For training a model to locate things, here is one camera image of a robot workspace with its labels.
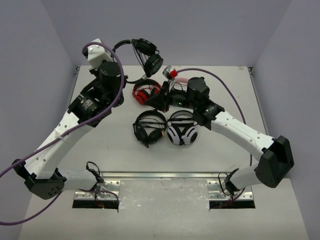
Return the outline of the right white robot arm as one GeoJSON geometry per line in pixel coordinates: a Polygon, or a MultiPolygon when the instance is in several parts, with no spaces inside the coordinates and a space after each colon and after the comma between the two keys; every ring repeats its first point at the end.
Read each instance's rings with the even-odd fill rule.
{"type": "Polygon", "coordinates": [[[224,179],[225,189],[231,195],[258,184],[276,188],[294,166],[290,141],[286,137],[265,135],[237,120],[210,100],[210,89],[203,77],[190,78],[186,92],[178,99],[165,81],[159,92],[144,103],[161,112],[168,111],[170,106],[192,109],[193,118],[200,126],[230,139],[258,161],[255,165],[233,170],[224,179]]]}

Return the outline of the black on-ear headphones with cable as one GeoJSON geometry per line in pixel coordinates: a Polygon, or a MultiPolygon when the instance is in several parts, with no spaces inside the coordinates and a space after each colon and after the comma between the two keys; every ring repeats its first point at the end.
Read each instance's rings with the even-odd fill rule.
{"type": "Polygon", "coordinates": [[[112,49],[113,52],[116,52],[118,48],[124,45],[132,45],[135,57],[144,71],[144,75],[140,79],[127,81],[128,84],[137,84],[147,80],[155,75],[162,67],[164,59],[160,56],[160,51],[157,49],[157,46],[152,42],[144,38],[125,39],[114,45],[112,49]]]}

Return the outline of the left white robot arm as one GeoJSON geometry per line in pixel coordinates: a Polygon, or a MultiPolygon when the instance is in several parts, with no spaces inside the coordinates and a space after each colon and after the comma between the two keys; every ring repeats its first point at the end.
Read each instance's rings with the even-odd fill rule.
{"type": "Polygon", "coordinates": [[[24,179],[28,190],[43,200],[66,190],[96,191],[104,183],[89,167],[82,171],[58,168],[75,144],[124,102],[126,77],[118,63],[104,60],[90,72],[95,79],[73,100],[47,139],[31,157],[13,162],[14,171],[24,179]]]}

